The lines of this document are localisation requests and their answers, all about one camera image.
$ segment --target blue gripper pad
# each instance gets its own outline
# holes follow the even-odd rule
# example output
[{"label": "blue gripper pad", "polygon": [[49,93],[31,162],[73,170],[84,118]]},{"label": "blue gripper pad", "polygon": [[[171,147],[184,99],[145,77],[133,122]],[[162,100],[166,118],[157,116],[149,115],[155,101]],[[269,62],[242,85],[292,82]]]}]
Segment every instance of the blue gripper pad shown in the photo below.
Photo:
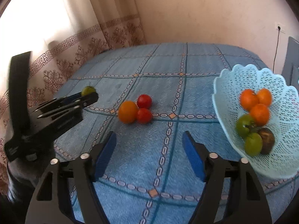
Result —
[{"label": "blue gripper pad", "polygon": [[183,133],[182,143],[191,167],[195,173],[195,176],[200,178],[200,180],[204,182],[206,179],[204,162],[201,160],[194,146],[194,144],[198,143],[196,143],[194,139],[187,134],[187,132]]},{"label": "blue gripper pad", "polygon": [[112,132],[108,140],[105,139],[104,142],[99,144],[104,144],[105,141],[107,141],[107,143],[101,151],[101,154],[98,156],[95,164],[95,179],[101,178],[105,173],[107,165],[116,146],[116,134]]}]

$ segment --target black cable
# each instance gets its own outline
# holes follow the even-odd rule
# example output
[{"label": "black cable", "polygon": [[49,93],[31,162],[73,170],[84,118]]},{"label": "black cable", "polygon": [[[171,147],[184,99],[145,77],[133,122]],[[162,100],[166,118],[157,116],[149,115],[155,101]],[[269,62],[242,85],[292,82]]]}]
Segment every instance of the black cable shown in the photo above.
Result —
[{"label": "black cable", "polygon": [[278,42],[279,42],[280,26],[278,26],[277,28],[278,28],[278,38],[277,38],[277,46],[276,46],[276,52],[275,52],[275,57],[274,57],[274,62],[273,62],[273,73],[274,73],[274,65],[275,65],[275,59],[276,59],[276,55],[277,55],[277,48],[278,48]]}]

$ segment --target plastic basket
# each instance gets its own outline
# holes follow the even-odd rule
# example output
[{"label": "plastic basket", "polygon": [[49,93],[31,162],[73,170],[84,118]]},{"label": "plastic basket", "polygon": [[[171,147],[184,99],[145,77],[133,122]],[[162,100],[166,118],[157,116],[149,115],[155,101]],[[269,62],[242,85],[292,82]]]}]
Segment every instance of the plastic basket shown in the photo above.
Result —
[{"label": "plastic basket", "polygon": [[[237,119],[246,113],[239,103],[240,93],[250,88],[257,92],[267,88],[273,101],[271,118],[265,126],[275,136],[275,145],[269,155],[248,156],[244,141],[235,131]],[[268,68],[258,70],[254,65],[235,65],[232,71],[222,70],[214,80],[212,96],[219,122],[232,147],[246,157],[254,170],[264,176],[280,179],[293,177],[299,169],[299,97],[293,86],[287,86],[281,75]]]}]

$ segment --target green tomato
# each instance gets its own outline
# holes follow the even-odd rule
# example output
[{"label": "green tomato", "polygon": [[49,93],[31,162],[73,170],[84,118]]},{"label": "green tomato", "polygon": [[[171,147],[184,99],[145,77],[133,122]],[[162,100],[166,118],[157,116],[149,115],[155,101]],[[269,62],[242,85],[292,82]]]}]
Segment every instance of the green tomato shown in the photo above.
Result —
[{"label": "green tomato", "polygon": [[236,123],[236,131],[240,137],[245,139],[255,127],[255,121],[250,114],[242,115]]},{"label": "green tomato", "polygon": [[263,147],[263,140],[258,133],[250,133],[245,140],[244,149],[249,156],[260,154]]},{"label": "green tomato", "polygon": [[87,87],[84,87],[82,92],[81,92],[81,96],[86,96],[86,95],[89,95],[91,93],[94,93],[96,92],[95,88],[92,87],[92,86],[87,86]]}]

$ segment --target blue blanket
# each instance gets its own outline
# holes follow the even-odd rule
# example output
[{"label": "blue blanket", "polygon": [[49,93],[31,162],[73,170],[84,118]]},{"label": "blue blanket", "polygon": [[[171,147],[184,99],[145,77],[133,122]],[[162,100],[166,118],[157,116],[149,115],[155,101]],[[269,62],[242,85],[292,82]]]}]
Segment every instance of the blue blanket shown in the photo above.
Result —
[{"label": "blue blanket", "polygon": [[[83,111],[83,121],[55,143],[61,161],[74,159],[100,143],[109,131],[117,145],[106,173],[94,184],[98,198],[112,224],[187,223],[204,184],[195,177],[182,147],[188,130],[209,151],[239,160],[217,120],[211,94],[213,80],[235,64],[266,65],[243,48],[194,43],[137,46],[102,53],[86,62],[55,97],[94,86],[97,103]],[[140,94],[152,97],[153,121],[148,125],[125,125],[117,118],[124,100]],[[285,210],[296,187],[295,179],[275,180],[259,176],[273,221]],[[84,221],[76,189],[70,181],[75,216]],[[223,216],[228,197],[225,180],[216,220]]]}]

